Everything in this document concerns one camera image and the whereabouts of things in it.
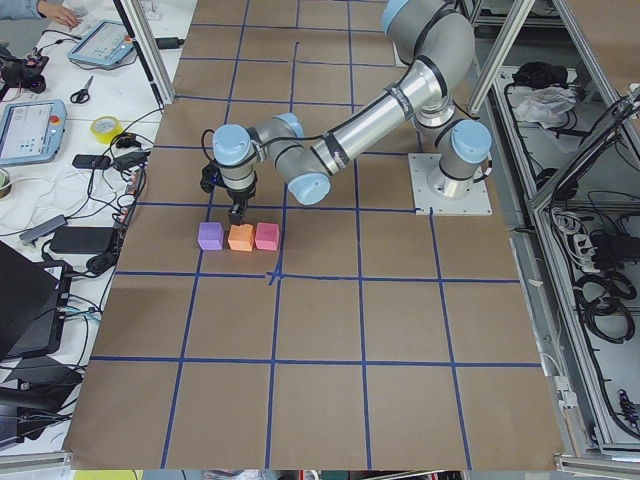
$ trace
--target pink cube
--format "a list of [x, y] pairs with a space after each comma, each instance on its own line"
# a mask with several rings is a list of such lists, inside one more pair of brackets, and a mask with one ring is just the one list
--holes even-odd
[[202, 250], [222, 250], [224, 230], [220, 222], [202, 222], [198, 229], [198, 244]]
[[278, 250], [280, 227], [277, 223], [258, 222], [256, 228], [256, 247], [258, 250]]

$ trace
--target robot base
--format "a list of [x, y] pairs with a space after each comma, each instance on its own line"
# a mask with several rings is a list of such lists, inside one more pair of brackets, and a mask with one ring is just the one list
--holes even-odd
[[484, 181], [474, 183], [469, 193], [459, 199], [449, 199], [436, 195], [427, 184], [427, 175], [437, 168], [441, 155], [410, 154], [411, 187], [413, 188], [413, 204], [417, 215], [476, 215], [492, 214], [491, 202]]

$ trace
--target white desk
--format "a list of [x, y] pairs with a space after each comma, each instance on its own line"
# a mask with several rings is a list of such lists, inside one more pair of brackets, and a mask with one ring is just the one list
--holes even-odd
[[[156, 37], [177, 36], [184, 38], [189, 29], [191, 16], [197, 0], [158, 0], [158, 9], [163, 14], [160, 21], [151, 21], [151, 28]], [[119, 20], [117, 12], [108, 0], [85, 0], [82, 4], [90, 12], [91, 17]], [[59, 38], [66, 38], [55, 33], [45, 33], [38, 46], [48, 45]], [[0, 199], [0, 234], [7, 234], [40, 224], [58, 214], [70, 214], [82, 204], [86, 198], [87, 180], [90, 172], [80, 171], [72, 167], [73, 157], [78, 153], [100, 154], [106, 146], [99, 143], [90, 131], [91, 122], [102, 115], [113, 115], [123, 125], [157, 108], [155, 98], [149, 87], [140, 61], [117, 70], [85, 71], [69, 62], [67, 52], [73, 47], [72, 42], [64, 42], [47, 48], [43, 53], [50, 57], [49, 64], [43, 71], [47, 81], [47, 89], [42, 94], [23, 93], [19, 98], [0, 104], [0, 113], [10, 103], [59, 98], [64, 101], [68, 116], [65, 134], [60, 150], [53, 161], [45, 164], [8, 167], [11, 180], [16, 182], [11, 193]], [[162, 58], [171, 78], [180, 58], [181, 50], [162, 51]], [[74, 105], [69, 96], [80, 89], [87, 79], [93, 75], [94, 80], [89, 90], [91, 100], [85, 105]], [[15, 96], [16, 90], [10, 90], [5, 99]], [[136, 124], [132, 131], [153, 140], [158, 131], [160, 113], [147, 117]], [[114, 170], [105, 173], [113, 190], [102, 180], [101, 172], [97, 172], [94, 196], [111, 200], [114, 195], [122, 193], [125, 183]], [[101, 204], [91, 202], [84, 214], [97, 211]], [[95, 216], [72, 220], [71, 225], [110, 226], [112, 210], [102, 210]], [[45, 241], [40, 239], [35, 246], [23, 245], [18, 235], [2, 237], [1, 240], [33, 261], [40, 261], [40, 246]], [[84, 264], [91, 255], [56, 256], [72, 265], [77, 271], [84, 270]], [[75, 279], [71, 285], [71, 293], [99, 302], [102, 292], [107, 288], [110, 272], [97, 279]], [[82, 308], [81, 302], [70, 302], [70, 306]], [[80, 359], [79, 355], [85, 342], [86, 324], [82, 317], [65, 323], [60, 349], [51, 357], [64, 364], [86, 364], [88, 362], [98, 324], [89, 321], [87, 348]], [[2, 365], [12, 367], [17, 361]], [[9, 374], [0, 371], [0, 381]], [[73, 400], [79, 393], [76, 387], [67, 401]], [[70, 413], [70, 406], [61, 413]], [[21, 455], [59, 451], [69, 428], [69, 422], [46, 428], [36, 440], [25, 440], [0, 452], [0, 455]]]

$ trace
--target orange cube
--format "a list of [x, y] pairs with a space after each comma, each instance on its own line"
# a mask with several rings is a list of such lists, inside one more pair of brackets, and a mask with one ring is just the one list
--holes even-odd
[[241, 252], [253, 251], [253, 242], [256, 238], [256, 233], [253, 225], [231, 225], [229, 231], [229, 247], [231, 250], [238, 250]]

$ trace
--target blue joint cap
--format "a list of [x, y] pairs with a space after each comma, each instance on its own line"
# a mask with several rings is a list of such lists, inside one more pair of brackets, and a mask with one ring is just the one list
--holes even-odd
[[281, 115], [276, 115], [273, 118], [279, 118], [280, 120], [285, 122], [287, 125], [289, 125], [293, 130], [293, 133], [296, 134], [296, 137], [298, 138], [304, 137], [304, 130], [302, 129], [302, 123], [300, 123], [300, 120], [298, 120], [298, 117], [296, 117], [293, 113], [283, 113]]
[[463, 120], [453, 127], [451, 144], [465, 162], [482, 163], [491, 149], [491, 133], [480, 122]]
[[226, 167], [239, 164], [249, 154], [251, 138], [240, 125], [223, 125], [213, 134], [213, 155]]
[[396, 18], [396, 15], [402, 10], [409, 0], [389, 0], [387, 2], [387, 6], [384, 8], [384, 12], [382, 12], [382, 30], [386, 35], [389, 31], [389, 26], [393, 19]]
[[302, 205], [313, 205], [331, 190], [331, 182], [321, 173], [305, 173], [289, 182], [289, 191]]

